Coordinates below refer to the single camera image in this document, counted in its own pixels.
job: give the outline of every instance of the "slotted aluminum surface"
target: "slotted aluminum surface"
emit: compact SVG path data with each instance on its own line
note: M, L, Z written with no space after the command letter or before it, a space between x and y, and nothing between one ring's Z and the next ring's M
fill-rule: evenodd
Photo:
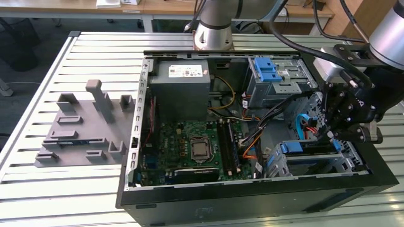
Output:
M290 36L321 49L337 41ZM235 35L237 50L290 50L274 36ZM35 157L59 110L62 92L93 99L85 86L103 81L111 98L137 98L145 50L191 50L190 34L87 33L70 37L55 60L9 144L0 153L0 226L139 226L115 208L121 165L37 168ZM401 182L404 182L404 116L397 106L381 124L385 143L377 145ZM403 226L404 184L362 197L327 213L234 220L197 226Z

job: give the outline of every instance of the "chip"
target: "chip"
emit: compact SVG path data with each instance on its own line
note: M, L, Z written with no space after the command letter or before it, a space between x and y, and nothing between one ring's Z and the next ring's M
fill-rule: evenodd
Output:
M193 138L191 140L191 159L203 163L211 158L211 142L209 137Z

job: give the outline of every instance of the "power supply label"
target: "power supply label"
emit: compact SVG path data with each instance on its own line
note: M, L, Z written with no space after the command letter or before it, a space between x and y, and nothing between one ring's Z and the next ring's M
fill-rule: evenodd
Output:
M171 65L169 77L203 77L202 65Z

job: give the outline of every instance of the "ram slot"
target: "ram slot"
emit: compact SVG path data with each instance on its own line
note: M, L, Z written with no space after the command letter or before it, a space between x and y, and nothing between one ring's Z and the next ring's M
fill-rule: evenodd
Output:
M233 157L234 157L234 162L235 162L235 166L237 166L237 172L241 173L241 160L239 160L239 154L238 154L238 144L237 144L237 140L235 140L235 133L234 133L234 127L233 127L233 123L227 122L227 130L229 130L229 137L230 137L230 148L231 148L231 152L233 152Z
M234 157L235 155L233 150L233 141L235 141L235 139L231 138L231 134L229 130L230 127L227 122L219 121L217 123L217 127L218 127L223 169L225 169L225 173L233 176L234 173L238 172L238 166L237 166L235 157Z

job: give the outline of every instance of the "motherboard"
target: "motherboard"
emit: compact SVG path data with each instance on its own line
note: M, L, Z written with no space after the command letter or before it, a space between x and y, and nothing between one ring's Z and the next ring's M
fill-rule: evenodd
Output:
M251 179L251 165L238 141L241 122L163 123L159 149L145 157L146 185L170 185Z

